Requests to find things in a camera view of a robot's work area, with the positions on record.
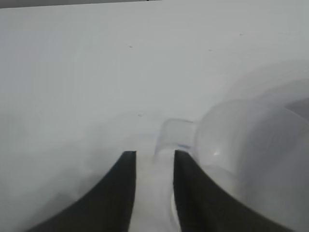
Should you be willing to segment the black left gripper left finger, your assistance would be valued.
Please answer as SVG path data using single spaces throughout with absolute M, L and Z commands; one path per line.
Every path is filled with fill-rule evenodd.
M 136 152 L 125 151 L 81 199 L 31 232 L 127 232 L 135 201 Z

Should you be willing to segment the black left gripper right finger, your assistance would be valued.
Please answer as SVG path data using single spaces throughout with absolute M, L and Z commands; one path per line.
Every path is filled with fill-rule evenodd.
M 175 150 L 173 190 L 182 232 L 288 232 L 220 188 L 185 151 Z

